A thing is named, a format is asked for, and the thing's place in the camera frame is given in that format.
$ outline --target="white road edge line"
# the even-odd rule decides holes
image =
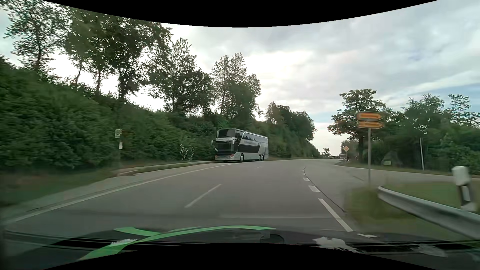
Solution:
[[[194,205],[196,202],[198,202],[200,199],[202,199],[203,197],[205,197],[207,194],[209,194],[210,192],[212,192],[214,189],[216,189],[217,187],[221,186],[222,184],[218,184],[216,185],[215,187],[211,188],[209,191],[203,193],[202,195],[200,195],[200,197],[196,198],[195,200],[193,200],[191,203],[187,204],[185,206],[185,208],[188,208],[192,205]]]
[[[320,192],[320,190],[318,190],[318,188],[314,185],[310,185],[308,186],[313,192]]]
[[[203,170],[207,170],[207,169],[213,169],[213,168],[217,168],[217,167],[227,166],[227,165],[230,165],[230,164],[224,164],[224,165],[219,165],[219,166],[215,166],[215,167],[203,168],[203,169],[194,170],[194,171],[190,171],[190,172],[177,173],[177,174],[174,174],[174,175],[169,175],[169,176],[165,176],[165,177],[161,177],[161,178],[157,178],[157,179],[153,179],[153,180],[149,180],[149,181],[145,181],[145,182],[141,182],[141,183],[137,183],[137,184],[132,184],[132,185],[129,185],[129,186],[124,186],[124,187],[114,189],[114,190],[109,190],[109,191],[106,191],[106,192],[103,192],[103,193],[100,193],[100,194],[95,194],[95,195],[92,195],[92,196],[89,196],[89,197],[77,199],[77,200],[74,200],[74,201],[71,201],[71,202],[68,202],[68,203],[55,205],[55,206],[52,206],[52,207],[49,207],[49,208],[46,208],[46,209],[43,209],[43,210],[39,210],[39,211],[24,215],[24,216],[21,216],[21,217],[18,217],[18,218],[14,218],[14,219],[11,219],[11,220],[6,220],[6,221],[2,222],[1,224],[6,225],[6,224],[13,223],[13,222],[21,221],[21,220],[24,220],[24,219],[34,217],[36,215],[40,215],[40,214],[52,211],[52,210],[56,210],[56,209],[59,209],[59,208],[65,207],[65,206],[69,206],[69,205],[72,205],[72,204],[76,204],[76,203],[79,203],[79,202],[83,202],[83,201],[86,201],[86,200],[97,198],[97,197],[100,197],[100,196],[103,196],[103,195],[114,193],[114,192],[117,192],[117,191],[120,191],[120,190],[124,190],[124,189],[127,189],[127,188],[134,187],[134,186],[148,184],[148,183],[151,183],[151,182],[167,179],[167,178],[170,178],[170,177],[175,177],[175,176],[179,176],[179,175],[183,175],[183,174],[187,174],[187,173],[191,173],[191,172],[198,172],[198,171],[203,171]]]
[[[327,210],[330,212],[330,214],[332,214],[332,216],[336,219],[336,221],[338,221],[338,223],[342,225],[345,231],[353,232],[353,229],[350,228],[350,226],[345,221],[343,221],[343,219],[337,213],[335,213],[335,211],[333,211],[333,209],[327,204],[325,200],[323,199],[318,199],[318,200],[325,206],[325,208],[327,208]]]

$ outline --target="road sign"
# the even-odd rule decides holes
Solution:
[[[373,128],[373,129],[379,129],[384,126],[384,123],[380,121],[358,121],[357,122],[357,127],[359,128]]]
[[[377,121],[382,118],[382,114],[377,111],[361,111],[357,113],[357,120]]]

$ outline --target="cloudy sky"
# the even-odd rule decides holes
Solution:
[[[272,101],[306,110],[315,121],[313,144],[339,153],[346,136],[333,136],[326,127],[341,108],[338,94],[352,89],[377,90],[377,98],[400,109],[409,97],[432,93],[443,97],[464,94],[480,111],[480,1],[438,0],[396,11],[333,22],[261,27],[221,28],[164,24],[173,39],[188,39],[197,64],[210,71],[223,55],[241,52],[250,73],[262,83],[258,98],[265,109]],[[9,24],[0,12],[0,31]],[[13,63],[12,39],[0,40],[0,54]],[[76,70],[63,55],[51,62],[55,73],[73,76]],[[94,85],[88,74],[80,80]],[[115,90],[116,78],[102,91]],[[163,102],[145,93],[132,101],[160,109]]]

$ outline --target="white reflector post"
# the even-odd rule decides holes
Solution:
[[[477,204],[473,201],[473,190],[471,187],[468,168],[464,166],[455,166],[452,169],[453,178],[460,194],[461,207],[465,211],[477,211]]]

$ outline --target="guardrail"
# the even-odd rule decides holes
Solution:
[[[480,239],[480,215],[378,187],[378,197],[399,209],[453,232]]]

